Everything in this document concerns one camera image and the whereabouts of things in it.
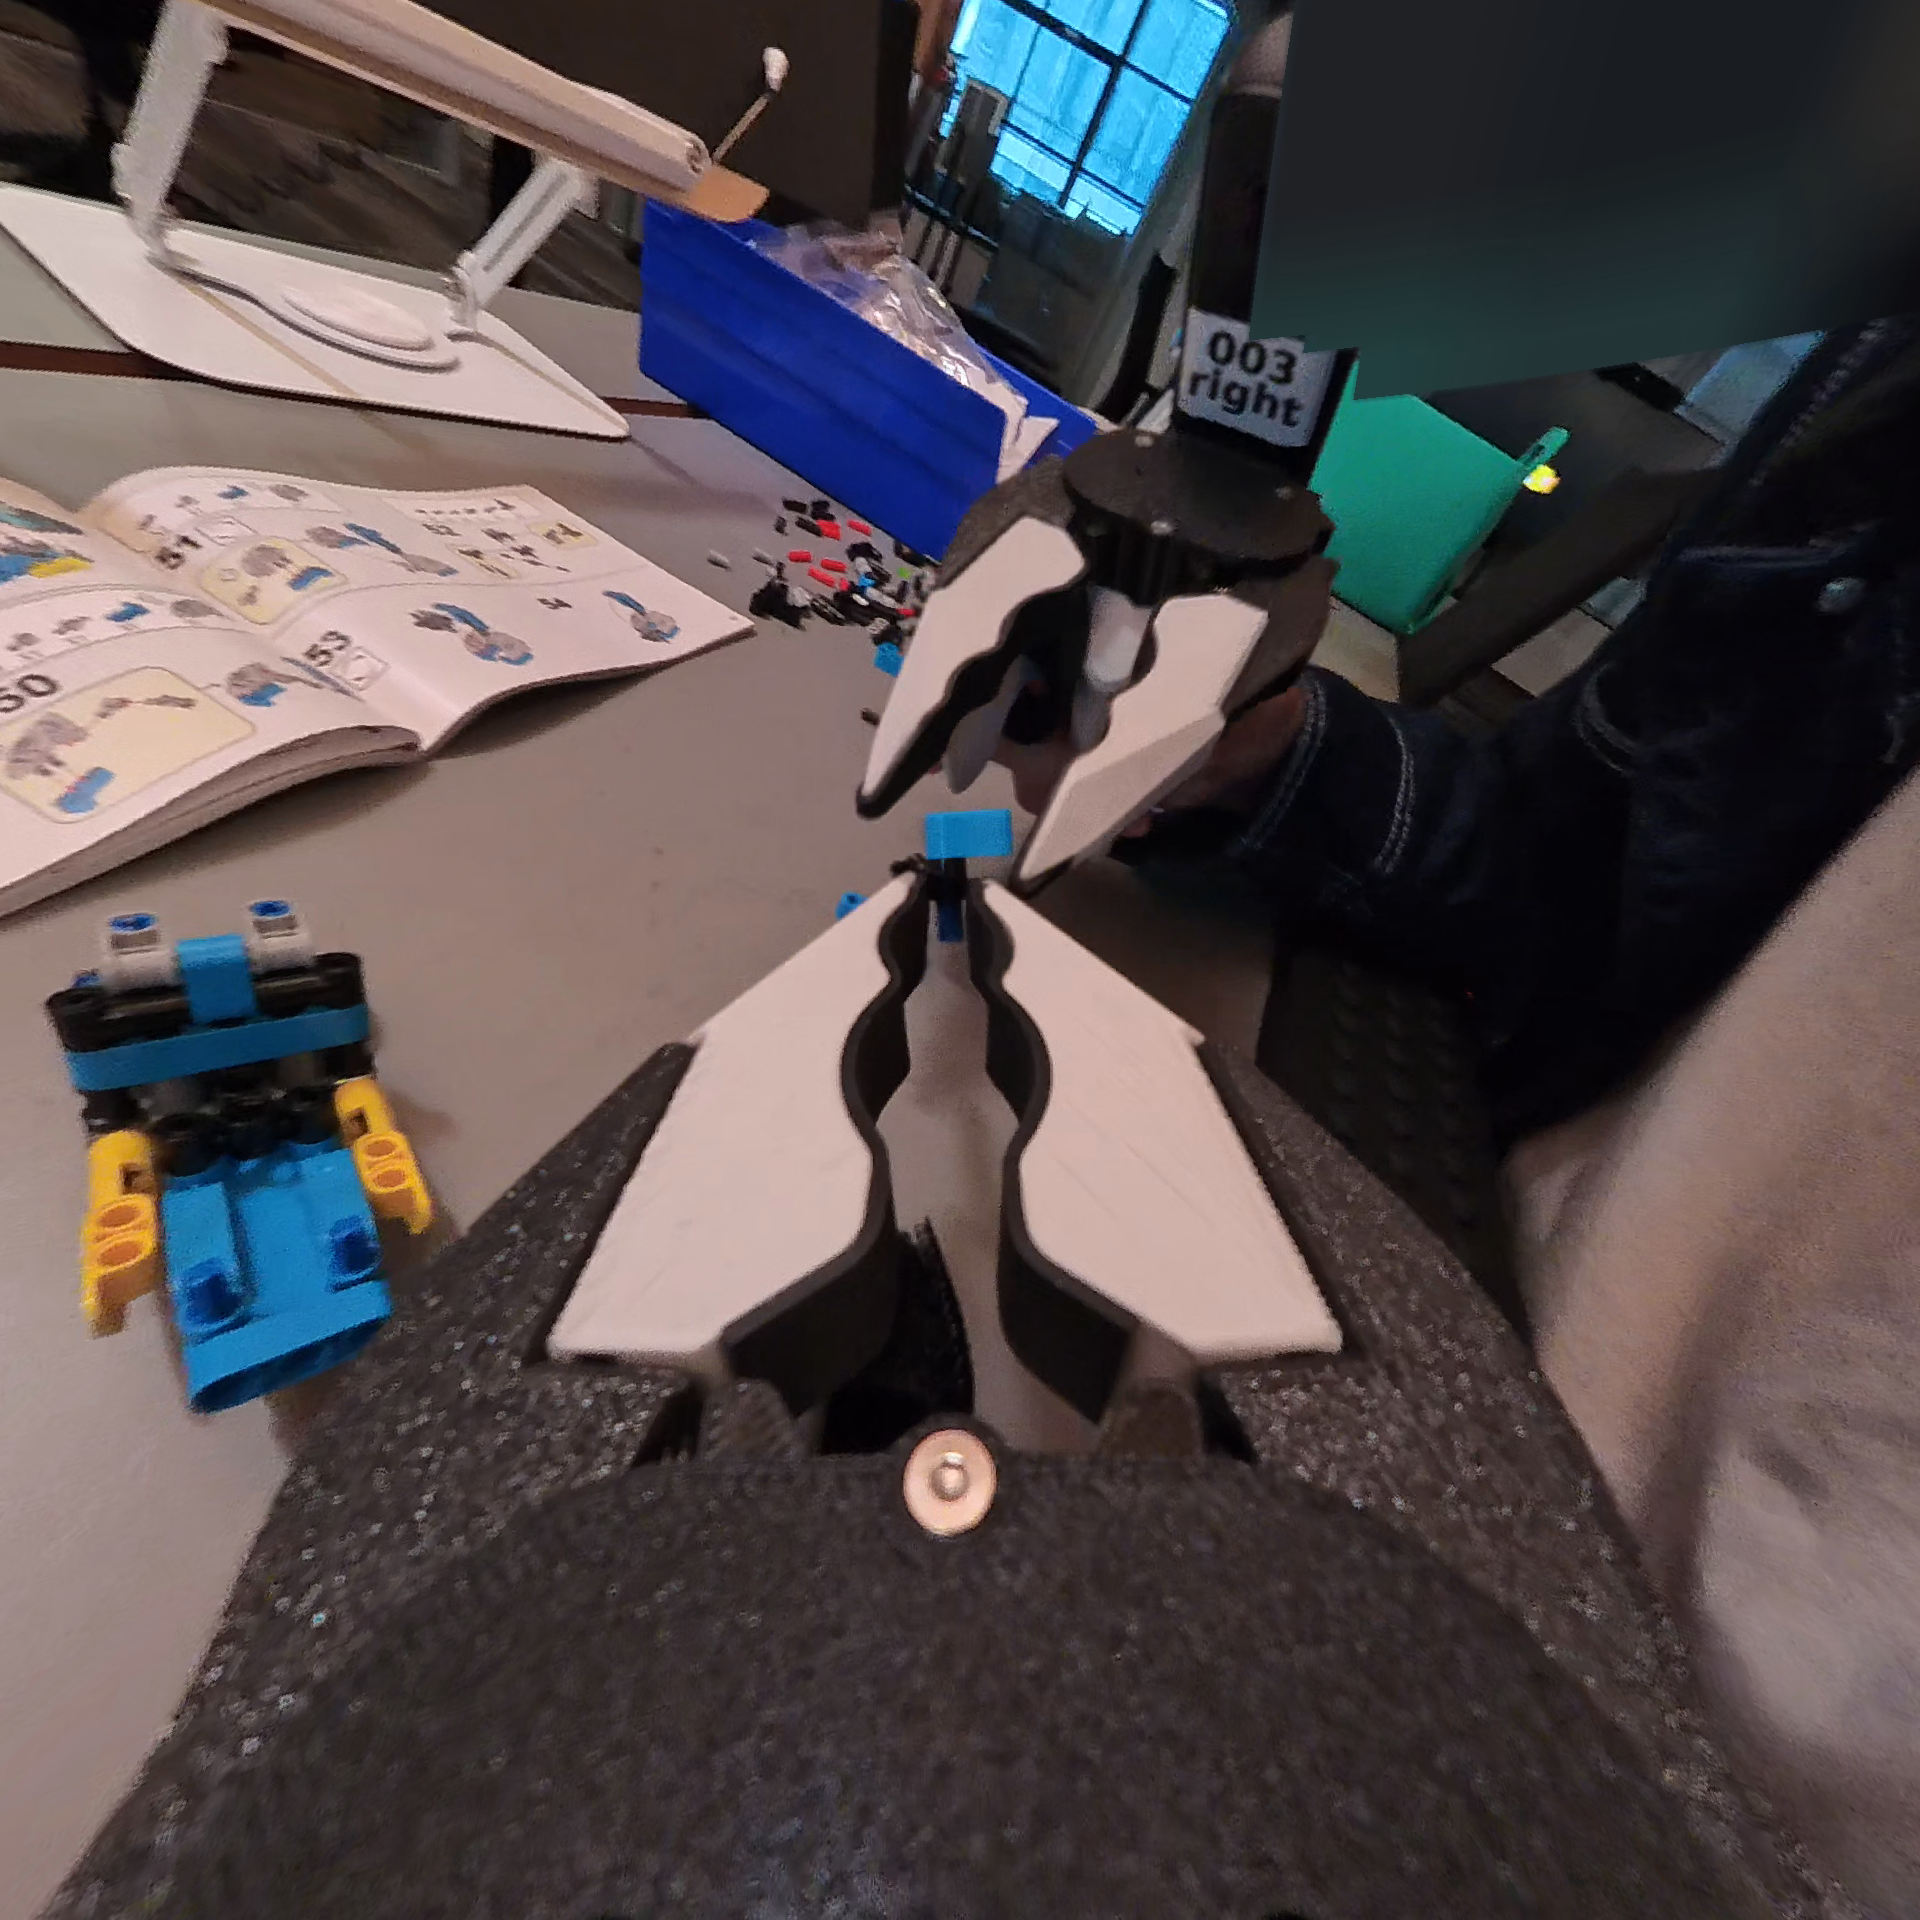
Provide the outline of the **grey desk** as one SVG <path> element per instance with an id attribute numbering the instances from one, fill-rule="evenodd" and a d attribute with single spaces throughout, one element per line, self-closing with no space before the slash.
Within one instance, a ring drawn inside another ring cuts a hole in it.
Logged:
<path id="1" fill-rule="evenodd" d="M 743 609 L 803 486 L 665 409 L 632 312 L 502 310 L 601 393 L 647 400 L 623 442 L 112 375 L 109 336 L 4 241 L 4 477 L 73 505 L 178 465 L 532 484 Z M 430 762 L 255 802 L 4 924 L 4 1916 L 36 1916 L 167 1730 L 289 1456 L 349 1383 L 202 1420 L 152 1302 L 87 1332 L 84 1142 L 44 998 L 112 912 L 220 934 L 289 896 L 365 959 L 381 1075 L 456 1234 L 918 846 L 938 782 L 878 822 L 853 805 L 880 684 L 865 639 L 770 624 L 651 677 L 520 692 Z"/>

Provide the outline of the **white shirt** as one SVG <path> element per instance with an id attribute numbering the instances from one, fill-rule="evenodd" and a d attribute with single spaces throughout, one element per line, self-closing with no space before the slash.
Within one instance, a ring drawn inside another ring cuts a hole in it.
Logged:
<path id="1" fill-rule="evenodd" d="M 1731 1760 L 1863 1916 L 1917 1916 L 1918 779 L 1506 1176 L 1544 1371 Z"/>

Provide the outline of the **white laptop stand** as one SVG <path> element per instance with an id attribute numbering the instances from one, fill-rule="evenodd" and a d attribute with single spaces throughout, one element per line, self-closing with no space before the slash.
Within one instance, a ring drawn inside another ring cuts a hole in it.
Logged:
<path id="1" fill-rule="evenodd" d="M 526 186 L 453 264 L 445 292 L 240 238 L 174 238 L 170 192 L 228 28 L 531 147 Z M 737 223 L 768 188 L 725 163 L 780 94 L 789 55 L 716 154 L 685 126 L 410 1 L 165 4 L 127 129 L 119 212 L 6 186 L 2 226 L 127 347 L 257 392 L 625 439 L 626 418 L 488 307 L 568 214 L 613 182 Z"/>

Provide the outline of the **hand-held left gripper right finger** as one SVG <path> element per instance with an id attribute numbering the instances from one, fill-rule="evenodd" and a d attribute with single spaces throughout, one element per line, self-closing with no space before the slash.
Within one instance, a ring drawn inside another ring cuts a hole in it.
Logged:
<path id="1" fill-rule="evenodd" d="M 1013 1032 L 1007 1243 L 1131 1340 L 1197 1364 L 1336 1354 L 1342 1327 L 1203 1062 L 1203 1034 L 999 880 L 977 979 Z"/>

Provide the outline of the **open instruction booklet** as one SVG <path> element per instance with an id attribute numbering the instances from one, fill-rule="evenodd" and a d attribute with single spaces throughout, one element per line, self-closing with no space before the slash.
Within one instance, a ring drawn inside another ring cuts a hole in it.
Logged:
<path id="1" fill-rule="evenodd" d="M 748 614 L 525 486 L 139 472 L 2 494 L 2 912 L 315 778 L 435 756 L 531 689 L 649 674 Z"/>

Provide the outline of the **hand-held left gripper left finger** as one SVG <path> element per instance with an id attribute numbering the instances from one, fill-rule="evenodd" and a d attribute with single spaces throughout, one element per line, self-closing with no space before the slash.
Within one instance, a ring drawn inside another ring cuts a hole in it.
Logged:
<path id="1" fill-rule="evenodd" d="M 853 1250 L 874 1148 L 847 1092 L 858 1015 L 892 972 L 895 875 L 691 1035 L 691 1060 L 560 1307 L 565 1362 L 723 1362 L 725 1341 Z"/>

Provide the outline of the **black angled board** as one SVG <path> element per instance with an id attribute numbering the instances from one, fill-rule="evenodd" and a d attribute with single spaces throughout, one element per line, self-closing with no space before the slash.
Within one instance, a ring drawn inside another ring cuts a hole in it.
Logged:
<path id="1" fill-rule="evenodd" d="M 1399 698 L 1434 708 L 1599 587 L 1636 574 L 1712 484 L 1717 438 L 1684 419 L 1682 353 L 1440 392 L 1439 411 L 1506 451 L 1560 425 L 1553 494 L 1517 501 L 1453 603 L 1399 644 Z"/>

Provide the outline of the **pile of small brick parts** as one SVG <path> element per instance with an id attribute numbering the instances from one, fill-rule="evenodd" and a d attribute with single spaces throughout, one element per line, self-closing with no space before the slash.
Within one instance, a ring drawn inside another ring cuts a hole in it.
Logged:
<path id="1" fill-rule="evenodd" d="M 897 677 L 941 584 L 941 565 L 823 492 L 790 492 L 744 556 L 711 552 L 748 587 L 746 614 L 789 631 L 840 631 Z"/>

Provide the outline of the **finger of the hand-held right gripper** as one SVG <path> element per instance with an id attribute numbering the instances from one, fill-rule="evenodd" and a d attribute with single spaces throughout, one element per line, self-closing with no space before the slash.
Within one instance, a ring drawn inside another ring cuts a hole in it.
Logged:
<path id="1" fill-rule="evenodd" d="M 984 710 L 1017 660 L 1013 631 L 1029 605 L 1079 586 L 1089 556 L 1062 524 L 1023 516 L 965 565 L 946 565 L 878 710 L 856 811 L 874 819 L 946 753 L 956 727 Z"/>
<path id="2" fill-rule="evenodd" d="M 1107 729 L 1058 779 L 1013 868 L 1015 885 L 1049 885 L 1107 852 L 1188 779 L 1227 729 L 1231 695 L 1266 627 L 1269 612 L 1239 595 L 1176 595 L 1158 607 L 1150 664 L 1114 692 Z"/>

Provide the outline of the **blue plastic bin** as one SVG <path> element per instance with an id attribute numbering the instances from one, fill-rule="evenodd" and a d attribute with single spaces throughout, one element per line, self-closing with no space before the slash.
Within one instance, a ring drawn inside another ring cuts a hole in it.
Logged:
<path id="1" fill-rule="evenodd" d="M 756 252 L 752 241 L 774 230 L 647 205 L 641 369 L 817 492 L 941 553 L 1000 482 L 1003 413 Z M 1036 413 L 1058 404 L 1061 422 L 1035 460 L 1066 456 L 1099 431 L 1082 407 L 987 355 Z"/>

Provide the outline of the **black perforated panel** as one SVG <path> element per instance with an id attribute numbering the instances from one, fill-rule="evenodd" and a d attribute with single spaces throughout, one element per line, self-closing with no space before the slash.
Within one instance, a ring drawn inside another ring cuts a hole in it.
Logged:
<path id="1" fill-rule="evenodd" d="M 1469 1006 L 1342 947 L 1283 942 L 1254 1057 L 1527 1334 Z"/>

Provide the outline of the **large window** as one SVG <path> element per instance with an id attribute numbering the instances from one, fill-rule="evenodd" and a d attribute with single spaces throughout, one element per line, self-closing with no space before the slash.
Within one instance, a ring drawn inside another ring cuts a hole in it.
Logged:
<path id="1" fill-rule="evenodd" d="M 1004 195 L 1131 238 L 1236 29 L 1224 1 L 966 1 L 949 63 L 1009 101 Z"/>

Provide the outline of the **dark denim jacket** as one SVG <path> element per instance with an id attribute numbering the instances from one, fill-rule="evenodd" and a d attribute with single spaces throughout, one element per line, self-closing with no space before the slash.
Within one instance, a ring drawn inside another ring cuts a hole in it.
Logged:
<path id="1" fill-rule="evenodd" d="M 1501 725 L 1528 865 L 1461 962 L 1496 1134 L 1624 1081 L 1917 764 L 1918 319 L 1826 336 L 1715 469 L 1632 614 Z"/>

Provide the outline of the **person's right hand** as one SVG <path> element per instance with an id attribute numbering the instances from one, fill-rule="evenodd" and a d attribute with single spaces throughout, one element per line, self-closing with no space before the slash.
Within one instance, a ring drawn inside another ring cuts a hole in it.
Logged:
<path id="1" fill-rule="evenodd" d="M 1066 733 L 1026 743 L 1003 737 L 995 760 L 1031 816 L 1021 875 L 1036 880 L 1145 831 L 1160 808 L 1181 805 L 1208 784 L 1219 745 L 1216 737 L 1163 742 L 1123 757 L 1108 745 L 1079 749 Z"/>

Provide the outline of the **blue yellow brick assembly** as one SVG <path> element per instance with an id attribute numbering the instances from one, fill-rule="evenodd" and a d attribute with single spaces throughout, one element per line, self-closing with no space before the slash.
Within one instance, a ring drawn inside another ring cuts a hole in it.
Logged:
<path id="1" fill-rule="evenodd" d="M 363 957 L 317 947 L 282 896 L 181 940 L 124 912 L 44 1009 L 87 1134 L 87 1329 L 122 1332 L 157 1293 L 196 1413 L 359 1356 L 393 1316 L 385 1230 L 435 1224 Z"/>

